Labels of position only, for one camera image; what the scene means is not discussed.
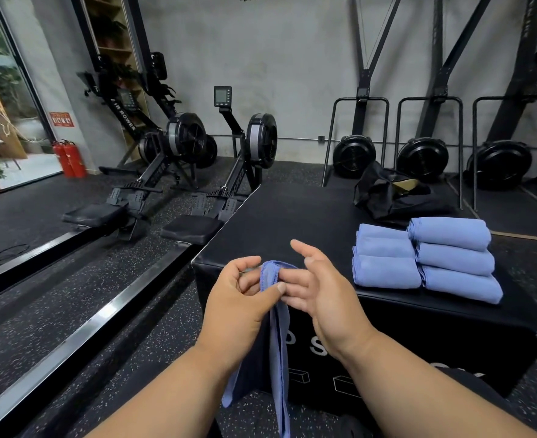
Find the black duffel bag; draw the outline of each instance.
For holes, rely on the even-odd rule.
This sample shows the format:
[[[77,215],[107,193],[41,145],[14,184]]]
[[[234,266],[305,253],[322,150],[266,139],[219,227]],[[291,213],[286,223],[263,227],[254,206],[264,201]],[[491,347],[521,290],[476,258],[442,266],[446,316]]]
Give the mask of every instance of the black duffel bag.
[[[411,218],[455,214],[455,209],[427,184],[377,161],[363,172],[353,192],[353,204],[383,224],[406,227]]]

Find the fire extinguisher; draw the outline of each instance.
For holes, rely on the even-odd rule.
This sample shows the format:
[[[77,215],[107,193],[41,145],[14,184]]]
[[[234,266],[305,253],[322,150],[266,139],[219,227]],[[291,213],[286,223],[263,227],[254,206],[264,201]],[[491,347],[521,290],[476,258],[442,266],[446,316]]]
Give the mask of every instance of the fire extinguisher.
[[[68,155],[66,155],[66,149],[64,147],[64,144],[58,141],[54,141],[51,145],[53,148],[53,153],[58,156],[58,160],[60,161],[60,164],[62,165],[64,176],[66,178],[74,178],[76,175],[74,173],[74,169],[70,165],[70,161],[68,160]]]
[[[82,161],[77,146],[71,141],[64,141],[64,150],[66,151],[66,155],[68,155],[68,160],[76,178],[85,177],[87,175],[86,167],[84,166],[84,161]]]

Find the folded blue towel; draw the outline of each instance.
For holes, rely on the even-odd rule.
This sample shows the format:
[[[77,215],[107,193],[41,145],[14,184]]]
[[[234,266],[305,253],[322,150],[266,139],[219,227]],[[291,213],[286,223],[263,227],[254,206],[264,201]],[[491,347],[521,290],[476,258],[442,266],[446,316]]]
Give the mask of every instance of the folded blue towel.
[[[280,261],[267,261],[260,270],[260,291],[264,292],[268,287],[278,281],[278,272],[284,267],[296,269],[295,266]],[[285,302],[279,301],[263,319],[260,332],[252,345],[252,349],[240,363],[240,367],[228,379],[228,385],[222,396],[222,405],[229,407],[233,402],[262,387],[264,381],[264,350],[267,348],[270,362],[270,380],[274,407],[277,412],[278,431],[281,438],[290,438],[291,426],[287,409],[289,396],[289,359],[287,355],[287,332],[291,317],[289,307]],[[266,335],[266,329],[270,327],[270,334]]]
[[[361,237],[408,239],[408,232],[383,226],[374,226],[372,224],[360,224],[356,238],[359,239]]]
[[[489,251],[461,249],[440,244],[419,243],[416,249],[418,263],[441,267],[473,275],[489,276],[495,270],[495,259]]]
[[[413,218],[407,232],[414,241],[445,244],[480,252],[486,250],[491,242],[491,233],[485,221],[473,218]]]
[[[414,247],[409,239],[361,237],[353,247],[354,255],[414,258]]]
[[[363,287],[416,289],[422,280],[413,258],[354,256],[353,281]]]
[[[481,277],[454,270],[423,266],[422,278],[428,290],[446,292],[472,300],[498,304],[504,296],[501,286],[493,275]]]

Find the hand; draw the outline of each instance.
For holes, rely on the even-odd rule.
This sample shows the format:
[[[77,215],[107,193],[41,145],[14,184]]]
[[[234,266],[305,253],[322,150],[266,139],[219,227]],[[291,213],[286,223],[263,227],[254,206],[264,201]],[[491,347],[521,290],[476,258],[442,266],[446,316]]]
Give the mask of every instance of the hand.
[[[325,349],[345,365],[378,332],[363,313],[351,283],[323,252],[297,240],[291,247],[305,257],[308,270],[281,269],[279,278],[287,283],[282,300],[311,315]]]
[[[252,348],[265,314],[285,293],[278,283],[260,293],[259,256],[230,261],[220,272],[206,303],[196,348],[206,350],[226,374],[236,370]]]

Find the rowing machine flywheel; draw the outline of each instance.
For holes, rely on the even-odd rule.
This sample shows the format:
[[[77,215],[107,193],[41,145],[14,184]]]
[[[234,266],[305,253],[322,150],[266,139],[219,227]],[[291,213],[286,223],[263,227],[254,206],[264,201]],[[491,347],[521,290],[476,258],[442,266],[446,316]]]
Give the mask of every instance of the rowing machine flywheel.
[[[187,163],[197,163],[205,157],[207,136],[199,117],[183,112],[170,118],[167,123],[170,155]]]
[[[205,169],[210,167],[216,161],[218,157],[218,145],[216,140],[211,135],[206,136],[205,142],[205,155],[195,164],[198,169]]]
[[[151,164],[157,154],[161,151],[161,148],[159,147],[156,138],[156,134],[156,131],[145,132],[141,137],[139,144],[137,145],[137,148],[139,149],[139,155],[141,155],[142,160],[147,164]]]
[[[449,162],[444,141],[437,138],[410,139],[398,154],[396,170],[423,182],[436,181]]]
[[[244,150],[253,166],[268,169],[277,155],[277,122],[271,114],[256,114],[250,118]]]
[[[333,150],[333,169],[343,178],[358,179],[376,160],[372,139],[363,135],[343,137]]]
[[[477,187],[485,190],[512,189],[532,165],[530,148],[519,141],[485,142],[477,149]],[[463,179],[473,185],[473,157],[469,157]]]

